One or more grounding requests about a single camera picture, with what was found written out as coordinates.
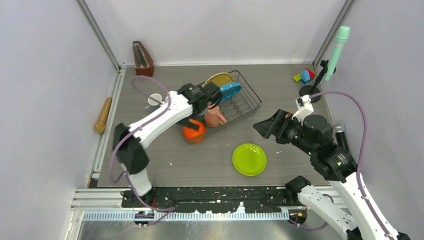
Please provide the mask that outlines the pink ceramic mug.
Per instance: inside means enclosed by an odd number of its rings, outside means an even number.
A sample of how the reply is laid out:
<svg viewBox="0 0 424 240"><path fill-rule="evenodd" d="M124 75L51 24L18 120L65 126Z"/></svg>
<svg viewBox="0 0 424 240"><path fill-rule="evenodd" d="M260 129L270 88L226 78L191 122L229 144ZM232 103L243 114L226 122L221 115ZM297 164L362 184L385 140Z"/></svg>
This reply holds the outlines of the pink ceramic mug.
<svg viewBox="0 0 424 240"><path fill-rule="evenodd" d="M219 127L227 123L227 119L223 116L218 106L210 105L205 113L204 120L206 125L212 128Z"/></svg>

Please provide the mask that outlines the yellow woven bamboo plate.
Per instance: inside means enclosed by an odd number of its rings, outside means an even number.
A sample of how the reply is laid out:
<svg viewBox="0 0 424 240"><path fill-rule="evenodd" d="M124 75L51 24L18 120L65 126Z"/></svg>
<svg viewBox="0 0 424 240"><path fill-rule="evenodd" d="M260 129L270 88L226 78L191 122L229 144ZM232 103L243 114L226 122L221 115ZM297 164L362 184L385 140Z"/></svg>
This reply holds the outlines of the yellow woven bamboo plate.
<svg viewBox="0 0 424 240"><path fill-rule="evenodd" d="M202 87L204 88L209 83L214 83L218 87L221 87L223 85L232 83L233 81L234 81L233 76L230 73L228 73L228 72L220 72L220 73L214 74L209 79L207 79L202 84Z"/></svg>

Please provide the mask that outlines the blue polka dot plate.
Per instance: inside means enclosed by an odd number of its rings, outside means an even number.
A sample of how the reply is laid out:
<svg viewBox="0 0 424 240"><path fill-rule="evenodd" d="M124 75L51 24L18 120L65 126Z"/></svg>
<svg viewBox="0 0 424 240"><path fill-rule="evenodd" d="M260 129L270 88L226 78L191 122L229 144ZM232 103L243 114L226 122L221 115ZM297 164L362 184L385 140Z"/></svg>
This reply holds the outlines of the blue polka dot plate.
<svg viewBox="0 0 424 240"><path fill-rule="evenodd" d="M220 104L234 97L240 92L241 89L242 86L235 81L222 85L220 87L220 91L222 93L222 99L220 101Z"/></svg>

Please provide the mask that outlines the green plate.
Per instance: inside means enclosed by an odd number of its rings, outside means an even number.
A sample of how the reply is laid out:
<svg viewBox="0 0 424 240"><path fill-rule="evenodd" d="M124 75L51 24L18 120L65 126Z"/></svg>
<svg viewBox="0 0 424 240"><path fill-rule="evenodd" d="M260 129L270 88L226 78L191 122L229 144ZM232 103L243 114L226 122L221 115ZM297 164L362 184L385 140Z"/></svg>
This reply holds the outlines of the green plate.
<svg viewBox="0 0 424 240"><path fill-rule="evenodd" d="M267 155L258 145L244 143L233 151L232 164L240 174L254 177L265 170L267 166Z"/></svg>

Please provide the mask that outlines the orange bowl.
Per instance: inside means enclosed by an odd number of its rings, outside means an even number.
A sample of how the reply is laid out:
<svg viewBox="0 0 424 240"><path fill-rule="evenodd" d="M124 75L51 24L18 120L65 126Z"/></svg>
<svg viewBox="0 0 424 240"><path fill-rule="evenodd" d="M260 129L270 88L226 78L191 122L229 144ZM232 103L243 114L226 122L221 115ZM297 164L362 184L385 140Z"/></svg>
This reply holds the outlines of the orange bowl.
<svg viewBox="0 0 424 240"><path fill-rule="evenodd" d="M197 120L189 119L189 122L198 126L198 130L183 126L182 134L186 141L189 143L199 143L205 138L206 127L205 125Z"/></svg>

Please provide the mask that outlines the grey ceramic mug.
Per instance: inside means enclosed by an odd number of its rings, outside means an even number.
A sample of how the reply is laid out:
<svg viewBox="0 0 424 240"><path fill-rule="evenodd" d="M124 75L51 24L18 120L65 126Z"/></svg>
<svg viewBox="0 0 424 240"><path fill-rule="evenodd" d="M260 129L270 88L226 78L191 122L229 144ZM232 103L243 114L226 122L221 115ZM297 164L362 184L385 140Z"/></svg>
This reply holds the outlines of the grey ceramic mug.
<svg viewBox="0 0 424 240"><path fill-rule="evenodd" d="M163 104L163 97L159 93L153 93L147 98L148 105L145 110L149 113L156 111Z"/></svg>

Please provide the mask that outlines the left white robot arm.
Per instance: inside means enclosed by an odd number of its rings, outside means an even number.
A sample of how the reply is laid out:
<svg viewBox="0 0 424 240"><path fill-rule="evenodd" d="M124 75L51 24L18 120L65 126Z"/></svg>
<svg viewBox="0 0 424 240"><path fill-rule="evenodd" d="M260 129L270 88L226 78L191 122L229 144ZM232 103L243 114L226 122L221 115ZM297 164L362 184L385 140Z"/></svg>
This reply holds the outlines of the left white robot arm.
<svg viewBox="0 0 424 240"><path fill-rule="evenodd" d="M118 124L114 129L112 156L124 169L141 207L153 202L152 183L147 166L147 147L163 132L175 124L193 127L190 119L204 117L209 106L217 106L223 98L220 87L208 83L205 87L187 83L167 94L167 101L143 119L130 124Z"/></svg>

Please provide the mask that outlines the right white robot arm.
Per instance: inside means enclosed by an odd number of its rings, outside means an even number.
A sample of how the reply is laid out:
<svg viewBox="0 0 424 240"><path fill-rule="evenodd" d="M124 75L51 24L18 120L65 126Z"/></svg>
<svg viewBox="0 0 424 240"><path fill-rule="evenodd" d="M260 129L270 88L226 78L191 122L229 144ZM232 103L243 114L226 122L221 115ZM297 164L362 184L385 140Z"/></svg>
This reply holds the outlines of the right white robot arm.
<svg viewBox="0 0 424 240"><path fill-rule="evenodd" d="M265 139L275 136L278 144L292 144L310 157L313 168L338 192L349 213L341 210L304 177L288 182L285 198L291 205L302 203L326 221L344 240L408 240L374 207L359 165L350 151L334 143L333 128L321 115L299 120L279 109L272 117L253 128Z"/></svg>

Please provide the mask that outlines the brown wooden metronome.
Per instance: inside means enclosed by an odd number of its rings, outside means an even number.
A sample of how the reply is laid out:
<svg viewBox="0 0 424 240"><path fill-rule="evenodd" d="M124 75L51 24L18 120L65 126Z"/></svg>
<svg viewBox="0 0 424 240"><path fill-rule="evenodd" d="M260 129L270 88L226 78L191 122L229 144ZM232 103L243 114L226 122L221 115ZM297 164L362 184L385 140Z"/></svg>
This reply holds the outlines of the brown wooden metronome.
<svg viewBox="0 0 424 240"><path fill-rule="evenodd" d="M143 44L136 40L132 42L134 56L134 67L137 76L152 77L154 75L155 64Z"/></svg>

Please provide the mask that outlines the colourful toy blocks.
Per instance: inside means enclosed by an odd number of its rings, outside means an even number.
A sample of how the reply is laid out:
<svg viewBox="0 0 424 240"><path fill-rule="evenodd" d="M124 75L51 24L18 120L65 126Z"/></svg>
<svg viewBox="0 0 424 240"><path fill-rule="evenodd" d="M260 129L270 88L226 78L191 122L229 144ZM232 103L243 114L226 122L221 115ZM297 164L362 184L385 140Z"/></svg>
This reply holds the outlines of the colourful toy blocks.
<svg viewBox="0 0 424 240"><path fill-rule="evenodd" d="M309 83L311 80L315 78L315 73L309 68L303 69L299 74L293 76L293 80L295 82L301 82L303 84Z"/></svg>

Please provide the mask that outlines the black handheld microphone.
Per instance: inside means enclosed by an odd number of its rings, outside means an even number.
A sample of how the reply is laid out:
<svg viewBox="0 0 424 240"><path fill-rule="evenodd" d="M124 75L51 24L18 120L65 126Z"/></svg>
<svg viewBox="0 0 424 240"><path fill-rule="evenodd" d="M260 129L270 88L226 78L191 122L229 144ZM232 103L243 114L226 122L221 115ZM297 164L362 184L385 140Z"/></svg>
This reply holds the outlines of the black handheld microphone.
<svg viewBox="0 0 424 240"><path fill-rule="evenodd" d="M348 146L348 141L347 141L347 138L346 138L345 130L346 130L345 126L341 123L335 123L333 125L333 131L335 133L335 138L336 138L337 144L341 148L349 151L349 146Z"/></svg>

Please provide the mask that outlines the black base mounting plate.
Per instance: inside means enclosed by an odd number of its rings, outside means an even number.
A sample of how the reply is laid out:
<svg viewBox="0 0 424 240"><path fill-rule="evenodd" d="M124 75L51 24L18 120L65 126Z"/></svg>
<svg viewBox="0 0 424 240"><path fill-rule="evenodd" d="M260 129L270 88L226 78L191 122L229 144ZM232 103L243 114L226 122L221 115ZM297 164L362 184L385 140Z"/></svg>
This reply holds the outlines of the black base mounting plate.
<svg viewBox="0 0 424 240"><path fill-rule="evenodd" d="M244 207L246 213L277 213L281 208L306 206L295 192L277 186L154 187L138 200L132 190L121 191L123 208L141 208L147 204L160 211L175 213L234 213Z"/></svg>

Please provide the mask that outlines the wooden rolling pin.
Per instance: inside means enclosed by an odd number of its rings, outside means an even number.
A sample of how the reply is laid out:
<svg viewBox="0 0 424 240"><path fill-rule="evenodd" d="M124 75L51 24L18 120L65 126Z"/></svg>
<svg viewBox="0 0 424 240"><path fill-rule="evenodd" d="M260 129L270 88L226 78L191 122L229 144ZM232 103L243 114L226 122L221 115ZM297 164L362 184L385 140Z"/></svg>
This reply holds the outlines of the wooden rolling pin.
<svg viewBox="0 0 424 240"><path fill-rule="evenodd" d="M111 97L108 97L105 100L103 107L100 111L99 117L94 125L94 131L98 134L103 133L106 128L106 123L107 123L109 111L112 105L112 100L113 99Z"/></svg>

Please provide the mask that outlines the mint green microphone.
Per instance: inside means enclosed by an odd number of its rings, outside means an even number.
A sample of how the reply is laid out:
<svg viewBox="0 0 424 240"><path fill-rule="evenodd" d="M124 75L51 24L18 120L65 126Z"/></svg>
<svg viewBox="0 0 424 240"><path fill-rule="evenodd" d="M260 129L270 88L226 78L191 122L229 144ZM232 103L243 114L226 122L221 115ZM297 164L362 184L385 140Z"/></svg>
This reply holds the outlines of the mint green microphone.
<svg viewBox="0 0 424 240"><path fill-rule="evenodd" d="M326 82L330 80L336 70L338 60L340 58L344 45L349 39L350 32L351 28L349 26L341 26L335 35L334 46L332 49L331 56L328 60L327 71L325 73L324 78Z"/></svg>

